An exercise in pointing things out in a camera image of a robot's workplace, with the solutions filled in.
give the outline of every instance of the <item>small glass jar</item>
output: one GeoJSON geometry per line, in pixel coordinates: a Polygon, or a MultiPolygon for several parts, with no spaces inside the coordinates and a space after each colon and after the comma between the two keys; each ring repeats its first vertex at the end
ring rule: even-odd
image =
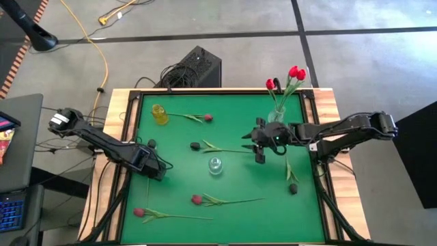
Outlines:
{"type": "Polygon", "coordinates": [[[158,125],[165,125],[169,121],[169,116],[161,105],[152,106],[152,115],[158,125]]]}
{"type": "Polygon", "coordinates": [[[268,114],[267,121],[269,123],[271,122],[284,122],[284,114],[285,114],[285,107],[282,106],[280,110],[278,110],[276,107],[268,114]]]}
{"type": "Polygon", "coordinates": [[[210,162],[208,163],[208,167],[210,168],[210,173],[212,175],[219,175],[223,171],[223,163],[217,157],[212,157],[210,162]]]}

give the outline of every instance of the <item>wooden table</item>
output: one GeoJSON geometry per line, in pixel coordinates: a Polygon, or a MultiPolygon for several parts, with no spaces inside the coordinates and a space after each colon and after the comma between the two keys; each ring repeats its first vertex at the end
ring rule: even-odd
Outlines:
{"type": "MultiPolygon", "coordinates": [[[[224,88],[212,88],[211,90],[223,90],[224,88]]],[[[130,114],[130,119],[126,119],[126,108],[128,106],[128,98],[130,91],[152,91],[152,90],[162,90],[166,89],[115,89],[113,90],[111,102],[109,103],[109,109],[107,113],[106,122],[104,125],[104,132],[111,135],[116,139],[122,137],[122,129],[124,125],[124,120],[129,120],[128,122],[128,136],[130,139],[132,137],[135,115],[137,110],[138,100],[133,101],[132,113],[130,114]]],[[[175,89],[175,90],[204,90],[204,88],[189,88],[189,89],[175,89]]],[[[264,88],[254,89],[254,88],[235,88],[235,90],[265,90],[264,88]]],[[[320,124],[332,122],[339,120],[339,112],[337,110],[337,104],[335,102],[334,92],[332,89],[313,89],[315,96],[315,104],[318,111],[320,124]]],[[[311,114],[311,108],[309,106],[309,100],[305,101],[307,105],[307,114],[309,116],[309,121],[313,121],[311,114]]],[[[350,157],[348,154],[339,154],[336,158],[337,160],[345,163],[347,166],[352,168],[350,162],[350,157]]],[[[96,159],[96,166],[93,174],[93,185],[92,190],[88,193],[87,202],[83,219],[81,224],[81,230],[85,226],[83,235],[80,239],[85,238],[90,232],[94,224],[94,214],[96,213],[96,223],[103,216],[104,212],[107,210],[109,205],[109,197],[111,193],[111,187],[113,184],[113,177],[115,173],[115,165],[110,165],[106,168],[105,172],[102,174],[103,167],[107,163],[107,158],[100,155],[96,159]],[[102,182],[100,184],[100,195],[97,195],[98,180],[99,177],[103,175],[102,182]],[[88,207],[89,194],[91,194],[91,206],[88,207]],[[89,210],[89,217],[87,223],[85,223],[86,216],[89,210]]],[[[354,229],[363,237],[370,238],[369,231],[367,229],[367,224],[364,217],[363,207],[361,205],[360,195],[358,193],[358,187],[354,176],[342,166],[336,164],[330,164],[330,173],[332,176],[332,182],[335,192],[335,198],[339,210],[343,213],[345,218],[354,227],[354,229]]],[[[120,176],[119,188],[121,187],[124,174],[120,176]]],[[[336,239],[334,219],[332,213],[325,205],[325,211],[328,218],[328,228],[330,231],[331,239],[336,239]]],[[[115,240],[117,222],[119,218],[119,208],[114,212],[111,221],[111,227],[109,232],[109,240],[115,240]]]]}

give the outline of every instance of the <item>black box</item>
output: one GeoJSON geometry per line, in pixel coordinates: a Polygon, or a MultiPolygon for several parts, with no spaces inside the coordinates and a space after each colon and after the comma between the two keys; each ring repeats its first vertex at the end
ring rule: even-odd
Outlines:
{"type": "Polygon", "coordinates": [[[437,102],[396,122],[393,143],[424,208],[437,208],[437,102]]]}
{"type": "MultiPolygon", "coordinates": [[[[221,59],[204,48],[196,46],[180,63],[192,68],[197,73],[199,80],[193,79],[196,80],[193,87],[221,87],[221,59]]],[[[166,86],[162,86],[160,81],[155,87],[166,86]]]]}

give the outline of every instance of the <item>wooden table edge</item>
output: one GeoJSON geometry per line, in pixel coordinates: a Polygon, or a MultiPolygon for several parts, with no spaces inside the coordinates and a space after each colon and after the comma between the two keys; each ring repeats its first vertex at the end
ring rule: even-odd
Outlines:
{"type": "MultiPolygon", "coordinates": [[[[266,91],[265,88],[174,88],[173,91],[266,91]]],[[[315,104],[317,107],[320,123],[332,122],[339,120],[339,112],[337,110],[337,103],[335,102],[334,92],[332,88],[299,88],[298,90],[313,90],[315,95],[315,104]]],[[[136,88],[136,89],[114,89],[111,95],[111,101],[109,103],[109,108],[107,111],[107,119],[104,125],[104,132],[111,135],[114,138],[120,139],[123,129],[124,120],[128,106],[129,93],[131,91],[141,91],[141,92],[165,92],[166,88],[136,88]]],[[[307,114],[311,112],[311,108],[307,106],[307,114]]],[[[132,134],[133,124],[135,121],[135,113],[131,114],[129,121],[129,131],[132,134]]],[[[309,120],[312,121],[312,115],[309,114],[309,120]]],[[[347,166],[352,168],[350,157],[348,154],[339,154],[337,159],[347,166]]],[[[102,173],[102,169],[107,162],[107,158],[104,155],[100,155],[96,159],[96,166],[93,173],[93,185],[91,191],[91,206],[88,207],[89,194],[87,201],[85,203],[85,209],[83,212],[83,218],[81,222],[81,227],[79,232],[85,226],[83,230],[83,235],[80,239],[85,238],[90,232],[94,223],[94,213],[96,214],[96,221],[98,222],[103,216],[104,212],[109,205],[109,194],[111,192],[111,187],[113,183],[115,166],[110,164],[105,170],[102,183],[100,185],[100,195],[99,195],[99,207],[96,211],[96,194],[98,179],[102,173]],[[88,210],[89,218],[85,224],[88,210]]],[[[337,200],[337,205],[349,223],[354,227],[354,229],[363,237],[369,237],[369,230],[367,228],[367,223],[365,220],[363,207],[361,204],[360,195],[358,192],[358,187],[353,175],[341,166],[332,165],[330,166],[330,172],[333,180],[333,186],[335,191],[335,197],[337,200]]],[[[326,216],[328,218],[328,227],[330,231],[330,237],[336,239],[335,236],[335,226],[333,222],[332,213],[325,205],[326,216]]],[[[109,232],[109,240],[114,240],[117,232],[117,224],[119,218],[119,207],[114,212],[113,218],[111,220],[111,229],[109,232]]]]}

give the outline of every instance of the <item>snack bag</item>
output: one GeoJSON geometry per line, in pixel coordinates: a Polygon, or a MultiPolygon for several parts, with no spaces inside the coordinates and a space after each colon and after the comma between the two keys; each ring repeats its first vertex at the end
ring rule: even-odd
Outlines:
{"type": "Polygon", "coordinates": [[[14,133],[14,129],[10,129],[0,133],[0,165],[3,164],[3,157],[6,154],[6,150],[8,149],[9,143],[11,142],[14,133]]]}

